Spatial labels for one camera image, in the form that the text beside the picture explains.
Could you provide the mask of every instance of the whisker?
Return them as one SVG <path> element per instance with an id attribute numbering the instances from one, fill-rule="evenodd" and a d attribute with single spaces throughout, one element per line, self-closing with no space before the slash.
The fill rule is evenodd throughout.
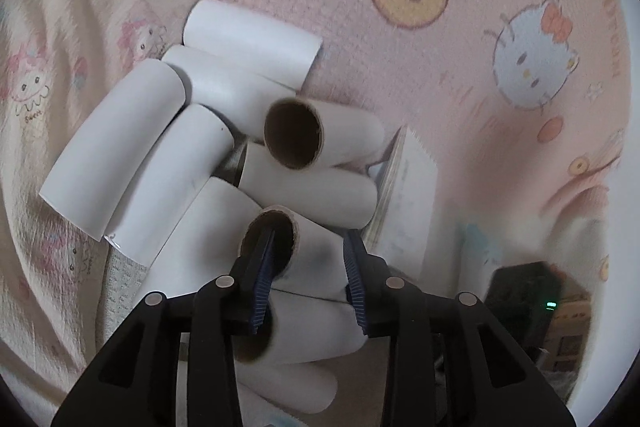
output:
<path id="1" fill-rule="evenodd" d="M 511 40 L 514 41 L 516 39 L 516 34 L 514 33 L 513 28 L 511 27 L 511 21 L 504 13 L 500 14 L 500 19 L 502 19 L 502 22 L 504 22 L 504 25 L 507 26 L 509 33 L 511 33 Z"/>
<path id="2" fill-rule="evenodd" d="M 496 32 L 494 32 L 492 30 L 484 30 L 484 34 L 485 35 L 489 35 L 489 36 L 493 37 L 496 41 L 500 42 L 500 44 L 502 44 L 503 48 L 507 47 L 507 45 L 502 40 L 502 37 L 500 35 L 498 35 Z"/>

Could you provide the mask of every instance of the silver rivet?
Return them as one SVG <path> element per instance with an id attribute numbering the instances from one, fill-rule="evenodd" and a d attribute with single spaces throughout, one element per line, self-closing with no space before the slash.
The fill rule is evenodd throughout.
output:
<path id="1" fill-rule="evenodd" d="M 458 299 L 460 299 L 460 302 L 462 302 L 465 306 L 475 306 L 476 302 L 478 302 L 478 297 L 469 292 L 461 293 Z"/>
<path id="2" fill-rule="evenodd" d="M 216 279 L 216 286 L 218 288 L 231 288 L 235 283 L 235 279 L 230 275 L 221 275 Z"/>
<path id="3" fill-rule="evenodd" d="M 145 297 L 145 304 L 147 306 L 158 306 L 162 302 L 162 294 L 158 292 L 149 293 Z"/>
<path id="4" fill-rule="evenodd" d="M 386 280 L 386 285 L 392 290 L 399 290 L 404 287 L 404 280 L 399 277 L 389 277 Z"/>

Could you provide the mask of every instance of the white textured fabric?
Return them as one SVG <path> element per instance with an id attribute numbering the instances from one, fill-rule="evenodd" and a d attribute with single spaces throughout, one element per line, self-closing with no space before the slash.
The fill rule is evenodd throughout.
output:
<path id="1" fill-rule="evenodd" d="M 180 42 L 196 1 L 0 0 L 0 373 L 39 425 L 95 354 L 108 247 L 57 216 L 38 190 L 111 87 Z M 118 273 L 120 288 L 135 292 L 143 274 Z M 108 330 L 118 306 L 102 308 Z"/>

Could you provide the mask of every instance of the white cardboard tube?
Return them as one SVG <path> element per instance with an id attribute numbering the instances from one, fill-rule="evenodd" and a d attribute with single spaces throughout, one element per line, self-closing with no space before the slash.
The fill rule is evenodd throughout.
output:
<path id="1" fill-rule="evenodd" d="M 236 362 L 236 379 L 261 397 L 306 414 L 325 410 L 338 391 L 334 374 L 312 363 L 269 366 Z"/>
<path id="2" fill-rule="evenodd" d="M 378 203 L 376 184 L 367 176 L 336 168 L 292 171 L 257 143 L 246 145 L 240 184 L 261 206 L 282 204 L 323 225 L 362 229 Z"/>
<path id="3" fill-rule="evenodd" d="M 184 45 L 300 90 L 322 39 L 235 4 L 200 0 L 187 18 Z"/>
<path id="4" fill-rule="evenodd" d="M 234 337 L 242 363 L 313 362 L 348 355 L 367 340 L 351 305 L 271 290 L 272 319 L 252 337 Z"/>
<path id="5" fill-rule="evenodd" d="M 382 122 L 357 107 L 308 98 L 275 102 L 267 113 L 264 142 L 289 169 L 331 167 L 378 151 L 385 138 Z"/>
<path id="6" fill-rule="evenodd" d="M 149 268 L 134 302 L 160 291 L 168 298 L 193 293 L 226 275 L 260 206 L 218 178 L 210 178 Z"/>
<path id="7" fill-rule="evenodd" d="M 243 427 L 306 427 L 305 423 L 271 405 L 240 383 L 238 401 Z"/>
<path id="8" fill-rule="evenodd" d="M 261 211 L 247 227 L 240 255 L 255 248 L 264 227 L 273 227 L 275 251 L 286 255 L 286 259 L 274 260 L 272 288 L 319 299 L 346 300 L 343 239 L 337 233 L 276 204 Z"/>
<path id="9" fill-rule="evenodd" d="M 188 106 L 136 172 L 105 238 L 126 257 L 150 266 L 233 144 L 220 118 L 201 105 Z"/>
<path id="10" fill-rule="evenodd" d="M 258 140 L 263 140 L 264 118 L 271 104 L 295 94 L 259 74 L 184 46 L 171 47 L 162 61 L 182 79 L 187 103 L 209 107 L 238 131 Z"/>
<path id="11" fill-rule="evenodd" d="M 151 58 L 140 62 L 74 134 L 40 197 L 99 241 L 136 170 L 184 100 L 174 70 Z"/>

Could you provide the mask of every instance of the red bow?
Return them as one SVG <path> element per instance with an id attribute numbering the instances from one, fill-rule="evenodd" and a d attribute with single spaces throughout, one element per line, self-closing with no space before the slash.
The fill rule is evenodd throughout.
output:
<path id="1" fill-rule="evenodd" d="M 571 30 L 574 29 L 574 24 L 569 17 L 562 16 L 561 8 L 551 3 L 545 8 L 540 27 L 544 33 L 553 34 L 554 42 L 558 44 L 567 41 Z"/>

